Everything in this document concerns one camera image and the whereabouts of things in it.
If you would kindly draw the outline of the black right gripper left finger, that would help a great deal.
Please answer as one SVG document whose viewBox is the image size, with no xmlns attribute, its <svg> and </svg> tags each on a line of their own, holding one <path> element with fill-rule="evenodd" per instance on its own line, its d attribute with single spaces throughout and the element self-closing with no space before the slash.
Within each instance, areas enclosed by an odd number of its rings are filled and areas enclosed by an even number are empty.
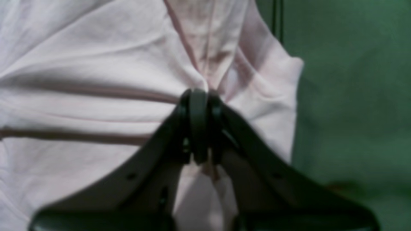
<svg viewBox="0 0 411 231">
<path fill-rule="evenodd" d="M 207 94 L 187 90 L 148 142 L 91 186 L 40 209 L 30 231 L 174 231 L 180 173 L 207 161 Z"/>
</svg>

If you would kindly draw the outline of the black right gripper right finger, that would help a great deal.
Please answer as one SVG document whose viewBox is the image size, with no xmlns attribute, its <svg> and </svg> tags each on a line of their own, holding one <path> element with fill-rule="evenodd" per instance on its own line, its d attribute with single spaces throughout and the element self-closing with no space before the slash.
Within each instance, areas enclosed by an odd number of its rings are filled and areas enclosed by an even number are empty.
<svg viewBox="0 0 411 231">
<path fill-rule="evenodd" d="M 379 231 L 369 209 L 286 164 L 237 112 L 209 93 L 213 160 L 232 181 L 233 231 Z"/>
</svg>

